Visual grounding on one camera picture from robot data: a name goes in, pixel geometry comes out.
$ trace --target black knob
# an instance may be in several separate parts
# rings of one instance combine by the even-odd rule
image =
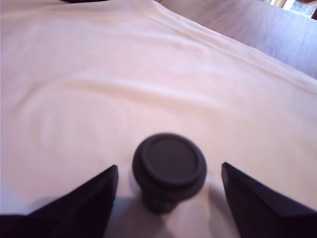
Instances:
[[[172,211],[179,202],[196,195],[204,185],[207,166],[200,149],[175,134],[156,134],[137,148],[133,174],[148,209]]]

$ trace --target white cloth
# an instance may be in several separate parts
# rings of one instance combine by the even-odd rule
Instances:
[[[117,164],[106,237],[239,237],[225,161],[317,209],[314,79],[151,0],[2,2],[2,213],[32,212]],[[209,172],[161,218],[131,172],[158,132],[196,143]]]

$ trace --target wooden surface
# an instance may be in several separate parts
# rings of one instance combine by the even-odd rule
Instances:
[[[317,21],[258,0],[156,0],[317,79]]]

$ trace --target tabletop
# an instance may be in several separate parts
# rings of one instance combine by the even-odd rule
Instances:
[[[156,0],[317,79],[317,21],[259,0]]]

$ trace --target white fabric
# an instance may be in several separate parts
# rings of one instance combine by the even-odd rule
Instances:
[[[106,237],[239,237],[225,161],[317,209],[316,80],[151,0],[2,2],[2,213],[27,214],[117,164]],[[209,172],[161,218],[131,172],[158,132],[195,142]]]

